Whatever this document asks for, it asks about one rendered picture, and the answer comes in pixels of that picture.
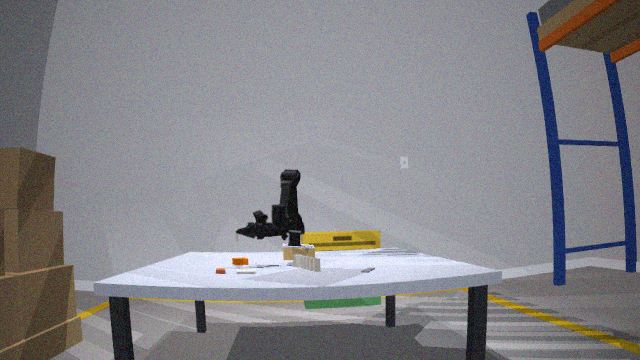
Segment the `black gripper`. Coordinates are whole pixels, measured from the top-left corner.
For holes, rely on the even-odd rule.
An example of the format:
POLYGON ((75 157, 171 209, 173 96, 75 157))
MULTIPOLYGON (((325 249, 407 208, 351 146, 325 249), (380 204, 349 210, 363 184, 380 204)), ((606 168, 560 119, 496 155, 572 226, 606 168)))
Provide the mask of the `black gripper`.
POLYGON ((253 238, 253 239, 255 236, 257 236, 258 237, 256 238, 257 240, 263 239, 264 237, 274 236, 273 222, 267 222, 269 224, 266 226, 264 226, 263 223, 256 223, 256 225, 254 222, 247 222, 247 223, 248 223, 247 227, 237 229, 236 233, 249 238, 253 238))

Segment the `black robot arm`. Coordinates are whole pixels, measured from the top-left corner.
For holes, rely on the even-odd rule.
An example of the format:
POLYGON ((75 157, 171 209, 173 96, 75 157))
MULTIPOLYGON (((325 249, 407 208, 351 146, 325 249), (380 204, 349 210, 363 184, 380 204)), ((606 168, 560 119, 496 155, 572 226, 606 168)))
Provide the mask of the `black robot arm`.
MULTIPOLYGON (((300 177, 301 174, 298 170, 285 169, 280 175, 280 204, 271 205, 274 236, 282 236, 282 239, 285 240, 288 237, 286 233, 289 233, 288 246, 301 246, 300 233, 297 232, 305 234, 302 217, 298 213, 297 202, 297 185, 300 177)), ((264 226, 269 224, 267 223, 268 216, 264 215, 262 211, 253 212, 253 215, 257 221, 255 225, 256 223, 263 223, 264 226)))

